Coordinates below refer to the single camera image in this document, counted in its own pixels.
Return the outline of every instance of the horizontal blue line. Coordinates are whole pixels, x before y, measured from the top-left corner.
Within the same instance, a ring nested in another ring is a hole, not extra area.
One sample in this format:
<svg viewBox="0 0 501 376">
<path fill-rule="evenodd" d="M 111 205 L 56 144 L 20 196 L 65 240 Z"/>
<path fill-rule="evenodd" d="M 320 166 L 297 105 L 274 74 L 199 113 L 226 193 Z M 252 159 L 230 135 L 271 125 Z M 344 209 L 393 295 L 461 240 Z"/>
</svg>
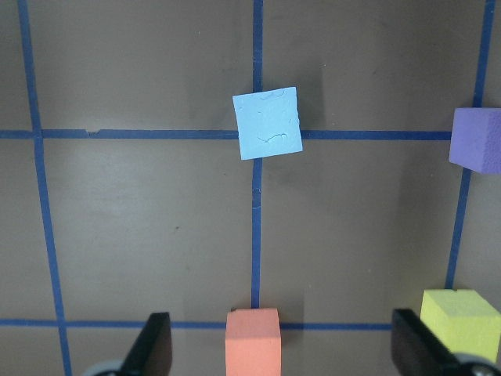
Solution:
<svg viewBox="0 0 501 376">
<path fill-rule="evenodd" d="M 439 131 L 301 131 L 302 139 L 367 139 L 401 141 L 449 141 L 451 132 Z"/>
<path fill-rule="evenodd" d="M 238 139 L 238 131 L 101 129 L 44 129 L 46 139 Z"/>
<path fill-rule="evenodd" d="M 0 131 L 0 139 L 32 139 L 32 131 Z"/>
<path fill-rule="evenodd" d="M 101 129 L 44 129 L 46 139 L 238 139 L 238 131 L 201 130 L 144 130 Z M 302 139 L 449 141 L 451 132 L 445 131 L 301 131 Z M 33 132 L 0 131 L 0 139 L 29 139 Z"/>
<path fill-rule="evenodd" d="M 281 323 L 283 331 L 390 331 L 391 324 Z"/>
<path fill-rule="evenodd" d="M 145 321 L 67 321 L 71 328 L 132 328 L 140 329 Z M 57 327 L 55 320 L 0 319 L 0 327 Z M 172 321 L 172 329 L 226 329 L 226 323 L 217 321 Z M 281 323 L 283 331 L 390 331 L 391 324 L 371 323 Z"/>
</svg>

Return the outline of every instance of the block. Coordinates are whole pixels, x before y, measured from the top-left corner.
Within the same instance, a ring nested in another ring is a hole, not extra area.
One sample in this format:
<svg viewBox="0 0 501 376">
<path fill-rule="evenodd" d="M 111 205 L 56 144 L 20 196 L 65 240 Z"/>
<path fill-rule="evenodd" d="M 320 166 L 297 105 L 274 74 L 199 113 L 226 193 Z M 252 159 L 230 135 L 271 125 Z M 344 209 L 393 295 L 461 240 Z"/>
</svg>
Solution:
<svg viewBox="0 0 501 376">
<path fill-rule="evenodd" d="M 457 108 L 449 161 L 482 174 L 501 174 L 501 109 Z"/>
<path fill-rule="evenodd" d="M 242 159 L 303 150 L 296 88 L 234 96 L 233 106 Z"/>
<path fill-rule="evenodd" d="M 280 376 L 282 349 L 276 309 L 238 309 L 226 321 L 226 376 Z"/>
<path fill-rule="evenodd" d="M 501 314 L 473 290 L 426 290 L 421 320 L 451 353 L 496 362 Z"/>
</svg>

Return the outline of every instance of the vertical blue line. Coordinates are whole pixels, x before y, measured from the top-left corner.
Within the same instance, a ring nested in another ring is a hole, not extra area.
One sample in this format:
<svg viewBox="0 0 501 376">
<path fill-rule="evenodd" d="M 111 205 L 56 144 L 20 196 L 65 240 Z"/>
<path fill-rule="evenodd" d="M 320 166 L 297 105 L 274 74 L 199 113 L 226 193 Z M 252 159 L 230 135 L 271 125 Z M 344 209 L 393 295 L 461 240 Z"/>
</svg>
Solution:
<svg viewBox="0 0 501 376">
<path fill-rule="evenodd" d="M 484 99 L 485 75 L 487 74 L 488 52 L 491 42 L 492 24 L 494 20 L 494 9 L 496 0 L 486 0 L 484 19 L 482 25 L 480 52 L 478 54 L 477 78 L 475 80 L 475 91 L 473 97 L 473 107 L 482 107 Z M 447 276 L 445 277 L 445 288 L 454 287 L 456 276 L 457 260 L 460 255 L 461 236 L 463 234 L 464 217 L 467 212 L 468 193 L 470 191 L 471 170 L 463 169 L 461 177 L 460 195 L 457 201 L 456 220 L 452 233 L 451 251 L 449 264 L 447 266 Z"/>
<path fill-rule="evenodd" d="M 49 271 L 52 282 L 54 310 L 56 311 L 56 321 L 59 329 L 59 344 L 61 347 L 61 355 L 63 357 L 64 374 L 66 376 L 71 376 L 70 348 L 68 345 L 66 321 L 64 318 L 63 296 L 61 294 L 59 268 L 57 266 L 56 246 L 54 243 L 54 233 L 52 231 L 47 177 L 45 175 L 44 140 L 41 133 L 40 113 L 38 111 L 33 48 L 31 45 L 30 18 L 26 0 L 18 0 L 17 6 L 20 18 L 21 39 L 23 43 L 24 72 L 26 74 L 26 85 L 30 104 L 31 127 L 33 128 L 34 134 L 34 162 L 37 172 L 38 194 L 40 196 L 41 219 L 45 233 L 45 246 L 47 247 L 47 258 L 49 261 Z"/>
<path fill-rule="evenodd" d="M 263 90 L 263 0 L 254 0 L 252 29 L 252 89 Z M 252 169 L 252 271 L 250 307 L 259 308 L 261 290 L 261 181 L 263 160 L 254 159 Z"/>
</svg>

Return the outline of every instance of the blue tape grid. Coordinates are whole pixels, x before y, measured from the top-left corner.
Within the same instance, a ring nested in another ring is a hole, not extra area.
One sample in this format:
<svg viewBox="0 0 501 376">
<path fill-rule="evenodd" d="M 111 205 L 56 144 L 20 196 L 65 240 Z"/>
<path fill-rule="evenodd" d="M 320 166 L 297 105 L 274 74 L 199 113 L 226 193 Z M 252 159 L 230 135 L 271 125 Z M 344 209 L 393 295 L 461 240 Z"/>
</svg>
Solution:
<svg viewBox="0 0 501 376">
<path fill-rule="evenodd" d="M 487 73 L 488 51 L 491 43 L 492 24 L 494 23 L 495 7 L 496 0 L 485 1 L 484 20 L 482 24 L 480 52 L 478 54 L 477 78 L 475 80 L 473 107 L 482 107 L 482 101 L 484 99 L 485 75 Z M 447 275 L 445 277 L 445 288 L 454 287 L 457 260 L 460 256 L 460 244 L 461 236 L 463 235 L 464 217 L 466 216 L 467 212 L 470 181 L 471 170 L 469 170 L 468 168 L 463 168 L 463 174 L 461 176 L 460 195 L 457 200 L 456 219 L 454 221 L 454 230 L 452 232 L 449 264 L 447 265 Z"/>
<path fill-rule="evenodd" d="M 478 58 L 477 78 L 475 82 L 473 107 L 481 107 L 487 71 L 488 52 L 492 33 L 496 0 L 486 0 L 485 13 L 481 33 L 481 47 Z M 49 269 L 52 281 L 52 293 L 56 320 L 24 320 L 0 319 L 0 327 L 57 327 L 59 342 L 63 356 L 65 375 L 72 375 L 70 351 L 67 342 L 68 327 L 99 328 L 141 328 L 142 321 L 66 321 L 63 299 L 59 281 L 59 270 L 56 248 L 52 232 L 49 195 L 45 176 L 43 139 L 238 139 L 236 131 L 202 131 L 202 130 L 125 130 L 104 129 L 88 132 L 83 129 L 42 129 L 38 112 L 38 98 L 34 76 L 34 60 L 31 48 L 30 24 L 26 0 L 18 0 L 20 28 L 23 43 L 24 68 L 27 79 L 27 91 L 30 104 L 32 131 L 1 130 L 0 139 L 32 139 L 34 140 L 35 166 L 38 179 L 41 213 L 45 231 L 45 242 L 48 252 Z M 254 0 L 253 27 L 253 88 L 262 91 L 262 21 L 263 1 Z M 414 131 L 301 131 L 303 139 L 331 140 L 402 140 L 402 141 L 448 141 L 451 132 L 414 132 Z M 468 190 L 471 171 L 463 170 L 460 195 L 456 212 L 456 221 L 452 236 L 451 254 L 445 282 L 446 288 L 452 288 L 459 256 L 463 221 L 466 214 Z M 260 272 L 261 272 L 261 181 L 262 159 L 254 160 L 252 182 L 252 286 L 251 306 L 259 307 Z M 174 321 L 173 329 L 225 329 L 224 322 L 192 322 Z M 390 324 L 343 324 L 343 323 L 281 323 L 283 330 L 297 331 L 389 331 Z"/>
</svg>

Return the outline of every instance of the top face of yellow cube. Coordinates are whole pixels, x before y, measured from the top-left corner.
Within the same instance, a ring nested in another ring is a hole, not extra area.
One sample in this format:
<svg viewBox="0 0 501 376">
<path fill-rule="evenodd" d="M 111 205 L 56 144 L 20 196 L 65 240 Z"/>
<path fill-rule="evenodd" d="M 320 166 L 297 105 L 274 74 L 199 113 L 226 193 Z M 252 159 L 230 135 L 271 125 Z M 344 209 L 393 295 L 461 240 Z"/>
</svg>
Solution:
<svg viewBox="0 0 501 376">
<path fill-rule="evenodd" d="M 501 317 L 501 314 L 474 290 L 426 290 L 424 294 L 433 299 L 447 316 Z"/>
</svg>

